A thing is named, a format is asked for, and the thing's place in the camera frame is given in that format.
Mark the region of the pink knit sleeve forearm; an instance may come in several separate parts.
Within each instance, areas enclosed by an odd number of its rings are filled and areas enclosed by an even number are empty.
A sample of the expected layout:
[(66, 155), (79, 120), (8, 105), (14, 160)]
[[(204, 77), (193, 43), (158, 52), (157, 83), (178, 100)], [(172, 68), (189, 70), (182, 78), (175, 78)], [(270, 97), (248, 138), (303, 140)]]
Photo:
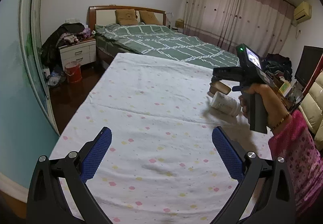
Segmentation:
[(294, 187), (296, 214), (301, 215), (322, 192), (322, 158), (302, 113), (296, 110), (284, 129), (268, 142), (272, 158), (283, 157)]

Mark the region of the person right hand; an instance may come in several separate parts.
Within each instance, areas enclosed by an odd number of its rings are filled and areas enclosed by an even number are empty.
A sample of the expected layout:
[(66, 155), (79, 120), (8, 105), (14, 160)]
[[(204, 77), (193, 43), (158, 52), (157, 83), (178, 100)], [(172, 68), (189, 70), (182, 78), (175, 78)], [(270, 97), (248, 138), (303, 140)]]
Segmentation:
[(292, 121), (292, 116), (286, 110), (275, 92), (266, 84), (252, 84), (245, 93), (259, 94), (268, 113), (268, 127), (274, 135), (279, 134)]

